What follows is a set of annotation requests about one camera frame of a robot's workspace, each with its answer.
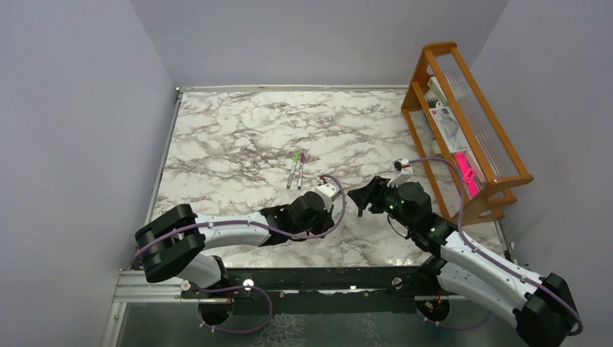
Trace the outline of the white marker pen green tip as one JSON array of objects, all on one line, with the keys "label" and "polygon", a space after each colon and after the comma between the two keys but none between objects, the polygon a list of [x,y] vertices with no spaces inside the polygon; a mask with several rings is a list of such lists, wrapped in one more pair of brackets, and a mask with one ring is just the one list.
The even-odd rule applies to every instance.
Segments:
[{"label": "white marker pen green tip", "polygon": [[297,164],[298,164],[298,162],[296,162],[296,161],[294,161],[294,162],[291,164],[290,172],[289,172],[289,175],[288,175],[288,180],[287,180],[287,182],[286,182],[286,189],[290,189],[290,188],[291,188],[291,185],[292,185],[292,181],[293,181],[293,178],[294,178],[294,174],[295,174],[295,171],[296,171]]}]

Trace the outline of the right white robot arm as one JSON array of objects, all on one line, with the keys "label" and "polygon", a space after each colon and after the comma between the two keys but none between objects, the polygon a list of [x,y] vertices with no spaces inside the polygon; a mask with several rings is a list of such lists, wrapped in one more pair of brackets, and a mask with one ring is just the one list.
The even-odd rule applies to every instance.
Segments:
[{"label": "right white robot arm", "polygon": [[348,196],[358,211],[384,213],[431,258],[417,275],[426,294],[440,289],[464,296],[513,327],[529,346],[560,346],[583,329],[567,282],[555,273],[539,275],[499,257],[432,210],[422,185],[393,187],[374,177]]}]

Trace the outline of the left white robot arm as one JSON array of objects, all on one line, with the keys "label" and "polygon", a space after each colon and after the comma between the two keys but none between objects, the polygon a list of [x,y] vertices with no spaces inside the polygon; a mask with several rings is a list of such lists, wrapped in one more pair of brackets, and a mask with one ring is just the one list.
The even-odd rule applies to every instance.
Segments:
[{"label": "left white robot arm", "polygon": [[191,205],[180,204],[136,232],[134,261],[141,264],[150,283],[177,277],[196,283],[208,296],[220,296],[227,287],[226,270],[219,256],[205,251],[322,239],[340,225],[333,218],[337,201],[342,204],[342,218],[346,194],[332,184],[306,192],[290,204],[248,215],[198,216]]}]

